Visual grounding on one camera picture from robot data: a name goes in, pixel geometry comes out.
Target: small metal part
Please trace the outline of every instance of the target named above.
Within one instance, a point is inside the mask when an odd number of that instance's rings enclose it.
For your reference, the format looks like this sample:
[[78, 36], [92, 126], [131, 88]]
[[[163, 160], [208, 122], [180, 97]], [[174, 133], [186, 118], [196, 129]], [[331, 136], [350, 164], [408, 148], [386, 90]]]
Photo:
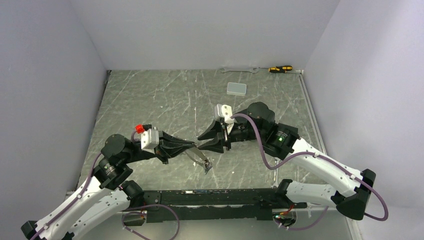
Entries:
[[224, 146], [226, 148], [227, 151], [229, 151], [231, 149], [231, 145], [230, 142], [228, 141], [228, 131], [227, 131], [227, 126], [225, 124], [222, 124], [222, 131], [223, 131], [223, 136], [224, 136]]
[[185, 154], [189, 159], [191, 159], [193, 162], [195, 162], [197, 165], [201, 166], [204, 169], [204, 173], [207, 174], [209, 170], [212, 168], [212, 162], [209, 161], [209, 159], [203, 154], [202, 151], [200, 151], [197, 147], [192, 147], [188, 151], [194, 153], [197, 155], [203, 162], [197, 161], [194, 157], [190, 156], [187, 151]]
[[[277, 158], [274, 158], [275, 160], [275, 165], [278, 164], [278, 160]], [[272, 189], [277, 189], [279, 186], [280, 182], [278, 180], [278, 168], [274, 170], [274, 183], [272, 184], [271, 188]]]
[[259, 67], [231, 68], [231, 67], [225, 67], [225, 66], [223, 66], [220, 69], [222, 69], [221, 73], [226, 73], [226, 72], [248, 72], [248, 73], [255, 74], [255, 73], [259, 72]]

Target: screwdriver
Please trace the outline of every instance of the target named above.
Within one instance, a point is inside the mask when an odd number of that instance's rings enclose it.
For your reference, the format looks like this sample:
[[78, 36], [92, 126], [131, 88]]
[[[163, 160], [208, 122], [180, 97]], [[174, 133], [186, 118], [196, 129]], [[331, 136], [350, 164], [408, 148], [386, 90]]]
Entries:
[[286, 66], [274, 66], [268, 68], [268, 72], [273, 74], [285, 74], [288, 71], [293, 70], [292, 66], [286, 65]]

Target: scratched surface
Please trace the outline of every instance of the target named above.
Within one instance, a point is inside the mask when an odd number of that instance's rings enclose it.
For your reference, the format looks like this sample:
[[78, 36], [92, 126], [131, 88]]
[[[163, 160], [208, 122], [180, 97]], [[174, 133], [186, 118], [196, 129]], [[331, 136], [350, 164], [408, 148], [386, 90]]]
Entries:
[[[227, 83], [247, 85], [246, 96], [227, 95]], [[130, 138], [137, 124], [152, 124], [171, 135], [197, 142], [212, 123], [216, 104], [227, 104], [233, 112], [254, 102], [264, 102], [275, 112], [275, 120], [299, 128], [299, 134], [317, 144], [305, 96], [297, 74], [252, 74], [219, 70], [112, 71], [97, 115], [91, 142], [81, 171], [87, 177], [94, 156], [112, 134]], [[134, 180], [144, 190], [269, 188], [274, 172], [262, 162], [256, 141], [232, 144], [225, 154], [204, 151], [213, 168], [205, 175], [185, 155], [163, 165], [158, 159], [129, 164]], [[274, 160], [268, 156], [270, 164]], [[312, 173], [287, 163], [279, 179], [323, 183]]]

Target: white enclosure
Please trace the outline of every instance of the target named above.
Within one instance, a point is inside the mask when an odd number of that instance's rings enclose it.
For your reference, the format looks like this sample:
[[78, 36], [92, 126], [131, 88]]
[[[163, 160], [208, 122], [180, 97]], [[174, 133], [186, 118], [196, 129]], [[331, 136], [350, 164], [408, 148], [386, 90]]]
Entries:
[[328, 154], [377, 173], [363, 239], [423, 239], [423, 26], [418, 0], [2, 1], [0, 238], [76, 186], [107, 70], [293, 65]]

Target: purple cable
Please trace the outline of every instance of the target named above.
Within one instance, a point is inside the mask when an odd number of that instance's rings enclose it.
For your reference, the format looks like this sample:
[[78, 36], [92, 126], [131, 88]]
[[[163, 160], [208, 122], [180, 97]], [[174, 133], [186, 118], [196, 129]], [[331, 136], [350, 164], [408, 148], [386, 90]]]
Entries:
[[138, 138], [134, 138], [134, 136], [136, 135], [136, 133], [137, 133], [137, 131], [136, 131], [136, 130], [134, 130], [134, 131], [131, 133], [131, 142], [133, 142], [133, 143], [135, 143], [135, 142], [139, 142], [139, 141], [140, 141], [140, 139], [138, 139]]
[[[99, 152], [99, 154], [97, 154], [97, 156], [94, 159], [93, 164], [91, 165], [90, 171], [88, 172], [88, 176], [87, 179], [85, 181], [84, 186], [82, 187], [81, 191], [79, 192], [79, 195], [83, 195], [83, 193], [86, 191], [86, 189], [88, 188], [92, 178], [93, 178], [93, 169], [96, 165], [97, 160], [99, 159], [100, 155], [102, 155], [102, 153]], [[78, 201], [78, 197], [74, 198], [66, 207], [64, 207], [56, 216], [52, 217], [50, 219], [50, 221], [48, 221], [45, 226], [50, 226], [52, 223], [54, 223], [58, 218], [60, 218], [66, 211], [68, 211], [77, 201]], [[36, 232], [34, 234], [34, 236], [31, 237], [30, 240], [35, 240], [42, 232], [44, 232], [44, 227], [42, 227], [38, 232]]]
[[127, 209], [125, 209], [125, 211], [131, 211], [131, 212], [128, 212], [128, 213], [126, 213], [125, 215], [123, 215], [123, 216], [122, 216], [122, 219], [121, 219], [122, 226], [123, 226], [126, 230], [128, 230], [128, 231], [130, 231], [131, 233], [133, 233], [133, 234], [135, 234], [135, 235], [139, 236], [140, 238], [145, 239], [145, 240], [150, 240], [149, 238], [147, 238], [147, 237], [145, 237], [145, 236], [141, 235], [140, 233], [138, 233], [138, 232], [136, 232], [136, 231], [132, 230], [131, 228], [129, 228], [129, 227], [127, 227], [127, 226], [125, 226], [125, 223], [124, 223], [124, 220], [125, 220], [125, 217], [126, 217], [126, 216], [131, 215], [131, 214], [137, 214], [137, 215], [139, 215], [139, 214], [140, 214], [140, 212], [136, 212], [136, 211], [134, 211], [134, 210], [142, 210], [142, 209], [150, 208], [150, 207], [162, 207], [162, 208], [166, 208], [166, 209], [168, 209], [168, 210], [169, 210], [169, 211], [170, 211], [170, 212], [171, 212], [171, 213], [175, 216], [176, 224], [177, 224], [176, 232], [175, 232], [175, 234], [174, 234], [174, 235], [173, 235], [173, 236], [169, 239], [169, 240], [174, 240], [174, 239], [175, 239], [175, 237], [178, 235], [178, 232], [180, 231], [180, 219], [178, 218], [178, 216], [177, 216], [176, 212], [175, 212], [174, 210], [172, 210], [172, 208], [170, 208], [170, 207], [169, 207], [169, 206], [167, 206], [167, 205], [162, 205], [162, 204], [150, 204], [150, 205], [144, 205], [144, 206], [140, 206], [140, 207], [127, 208]]
[[324, 211], [322, 211], [321, 215], [319, 215], [319, 217], [309, 226], [304, 226], [304, 227], [285, 227], [287, 230], [289, 231], [303, 231], [303, 230], [307, 230], [312, 228], [313, 226], [317, 225], [317, 223], [319, 221], [321, 221], [321, 219], [323, 219], [324, 215], [326, 214], [327, 210], [329, 209], [329, 206], [326, 206], [324, 208]]
[[[259, 134], [258, 128], [255, 125], [255, 122], [248, 115], [243, 114], [243, 113], [236, 113], [236, 114], [234, 114], [234, 115], [231, 116], [232, 119], [235, 118], [235, 117], [245, 118], [252, 125], [254, 134], [256, 136], [257, 144], [259, 145], [260, 155], [262, 156], [263, 163], [265, 164], [265, 166], [268, 169], [275, 170], [275, 169], [281, 167], [281, 165], [287, 163], [289, 160], [291, 160], [292, 158], [295, 158], [297, 156], [310, 155], [310, 156], [314, 156], [315, 157], [315, 153], [314, 152], [310, 152], [310, 151], [296, 152], [296, 153], [290, 155], [289, 157], [285, 158], [279, 164], [277, 164], [275, 166], [271, 166], [268, 163], [267, 158], [265, 157], [264, 148], [262, 147], [261, 135]], [[334, 166], [336, 166], [338, 169], [340, 169], [342, 172], [344, 172], [349, 177], [351, 177], [353, 175], [351, 172], [349, 172], [348, 170], [346, 170], [344, 167], [342, 167], [339, 164], [337, 164], [334, 160], [332, 160], [332, 159], [330, 159], [330, 158], [328, 158], [328, 157], [326, 157], [324, 155], [318, 155], [316, 157], [317, 158], [320, 158], [322, 160], [325, 160], [325, 161], [327, 161], [327, 162], [329, 162], [331, 164], [333, 164]], [[389, 218], [389, 209], [387, 208], [387, 204], [384, 201], [383, 197], [376, 190], [374, 190], [374, 188], [372, 188], [370, 185], [368, 185], [363, 180], [359, 179], [357, 176], [354, 177], [354, 180], [357, 181], [357, 182], [359, 182], [360, 184], [364, 185], [368, 190], [370, 190], [378, 198], [378, 200], [380, 201], [380, 203], [381, 203], [381, 205], [383, 206], [383, 209], [384, 209], [384, 216], [383, 217], [376, 217], [376, 216], [373, 216], [373, 215], [368, 214], [368, 213], [364, 213], [364, 215], [367, 216], [367, 217], [369, 217], [369, 218], [372, 218], [374, 220], [377, 220], [377, 221], [386, 221]]]

